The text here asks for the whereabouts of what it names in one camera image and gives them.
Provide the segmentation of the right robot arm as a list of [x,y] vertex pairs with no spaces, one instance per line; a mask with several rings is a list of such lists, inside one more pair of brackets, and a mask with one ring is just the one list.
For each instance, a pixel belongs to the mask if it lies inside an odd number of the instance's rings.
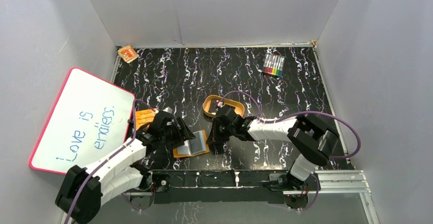
[[320,113],[303,111],[293,119],[261,119],[258,116],[242,117],[223,106],[216,112],[207,144],[224,144],[234,136],[241,141],[288,141],[299,151],[288,173],[270,176],[261,186],[271,191],[302,190],[308,178],[320,166],[326,166],[340,140],[334,128],[319,118]]

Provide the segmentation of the orange leather card holder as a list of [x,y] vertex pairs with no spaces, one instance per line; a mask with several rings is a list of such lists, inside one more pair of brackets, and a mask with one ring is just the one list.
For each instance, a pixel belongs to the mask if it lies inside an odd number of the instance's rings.
[[206,143],[207,136],[205,130],[194,132],[195,139],[187,140],[184,145],[173,149],[174,158],[195,157],[210,152]]

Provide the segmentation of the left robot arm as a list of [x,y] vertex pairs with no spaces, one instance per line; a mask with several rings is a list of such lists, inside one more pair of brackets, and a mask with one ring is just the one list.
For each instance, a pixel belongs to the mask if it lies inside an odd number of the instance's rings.
[[102,205],[130,189],[154,191],[156,181],[140,161],[155,146],[171,149],[195,139],[181,117],[158,111],[151,122],[135,127],[120,147],[84,167],[71,167],[62,182],[55,205],[67,214],[65,222],[89,223]]

